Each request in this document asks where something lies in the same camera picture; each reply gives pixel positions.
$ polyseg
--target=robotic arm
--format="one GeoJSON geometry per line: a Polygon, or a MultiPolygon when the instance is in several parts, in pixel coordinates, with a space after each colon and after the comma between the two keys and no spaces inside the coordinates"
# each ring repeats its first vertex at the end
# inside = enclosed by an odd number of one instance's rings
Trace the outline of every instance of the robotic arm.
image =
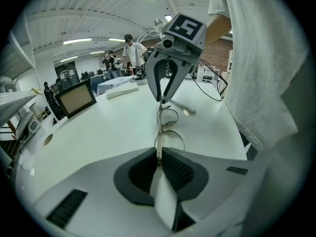
{"type": "Polygon", "coordinates": [[[155,45],[155,51],[146,63],[146,76],[156,101],[165,104],[171,100],[185,76],[193,73],[193,67],[199,64],[206,24],[178,13],[167,24],[156,19],[155,30],[159,32],[161,42],[155,45]],[[172,76],[162,94],[160,80],[166,76],[167,69],[172,76]]]}

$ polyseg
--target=ceiling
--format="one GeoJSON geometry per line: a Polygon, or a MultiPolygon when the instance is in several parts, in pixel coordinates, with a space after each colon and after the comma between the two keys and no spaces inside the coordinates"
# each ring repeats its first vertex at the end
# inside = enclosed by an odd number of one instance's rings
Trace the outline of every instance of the ceiling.
{"type": "MultiPolygon", "coordinates": [[[[35,56],[52,54],[54,62],[90,52],[117,50],[125,34],[134,38],[153,28],[156,18],[165,20],[181,12],[208,23],[209,0],[31,0],[26,6],[28,27],[35,56]],[[63,45],[64,41],[92,38],[92,41],[63,45]]],[[[31,49],[22,16],[12,28],[26,54],[31,49]]],[[[30,69],[13,46],[8,43],[0,57],[0,75],[12,79],[30,69]]]]}

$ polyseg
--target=cap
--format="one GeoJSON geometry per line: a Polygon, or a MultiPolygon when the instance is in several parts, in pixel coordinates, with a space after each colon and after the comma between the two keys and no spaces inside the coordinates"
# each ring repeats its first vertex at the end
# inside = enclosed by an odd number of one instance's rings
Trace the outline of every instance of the cap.
{"type": "Polygon", "coordinates": [[[130,40],[133,39],[133,36],[131,34],[126,34],[124,36],[124,39],[125,39],[125,43],[128,43],[130,40]]]}

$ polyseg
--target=ceiling light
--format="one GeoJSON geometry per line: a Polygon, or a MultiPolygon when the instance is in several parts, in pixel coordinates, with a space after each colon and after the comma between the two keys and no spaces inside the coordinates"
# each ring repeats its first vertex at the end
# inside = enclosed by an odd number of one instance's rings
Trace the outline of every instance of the ceiling light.
{"type": "Polygon", "coordinates": [[[114,38],[109,38],[109,40],[111,41],[120,41],[120,42],[125,42],[124,39],[114,39],[114,38]]]}
{"type": "Polygon", "coordinates": [[[71,44],[71,43],[76,43],[76,42],[82,42],[82,41],[90,41],[90,40],[92,40],[92,39],[89,38],[89,39],[75,39],[75,40],[69,40],[69,41],[65,41],[65,42],[64,42],[64,45],[71,44]]]}
{"type": "Polygon", "coordinates": [[[165,15],[165,18],[168,22],[172,19],[171,15],[165,15]]]}
{"type": "Polygon", "coordinates": [[[91,52],[90,54],[104,53],[105,51],[91,52]]]}
{"type": "Polygon", "coordinates": [[[64,62],[64,61],[68,61],[68,60],[76,59],[76,58],[78,58],[78,56],[70,57],[70,58],[67,58],[65,60],[61,60],[60,62],[64,62]]]}

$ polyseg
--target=white cloth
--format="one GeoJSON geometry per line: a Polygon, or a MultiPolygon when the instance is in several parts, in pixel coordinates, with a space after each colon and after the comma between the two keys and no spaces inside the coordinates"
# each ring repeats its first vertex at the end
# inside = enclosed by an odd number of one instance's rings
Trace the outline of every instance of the white cloth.
{"type": "MultiPolygon", "coordinates": [[[[124,50],[123,50],[123,56],[128,55],[130,63],[132,64],[132,68],[134,68],[134,69],[136,67],[135,44],[136,43],[133,43],[132,46],[126,45],[126,47],[124,47],[124,50]]],[[[142,52],[144,49],[145,49],[145,47],[142,44],[139,44],[139,51],[142,52]]],[[[141,54],[140,54],[140,62],[141,62],[141,65],[145,64],[145,61],[142,58],[141,54]]]]}
{"type": "Polygon", "coordinates": [[[209,15],[231,19],[234,55],[224,101],[258,150],[297,127],[280,96],[306,60],[309,46],[282,0],[210,0],[209,15]]]}
{"type": "Polygon", "coordinates": [[[130,83],[130,81],[134,78],[135,76],[130,76],[130,77],[118,77],[114,78],[112,80],[105,81],[103,83],[100,83],[98,85],[98,90],[97,90],[97,96],[105,93],[106,90],[112,89],[119,87],[123,84],[130,83]]]}

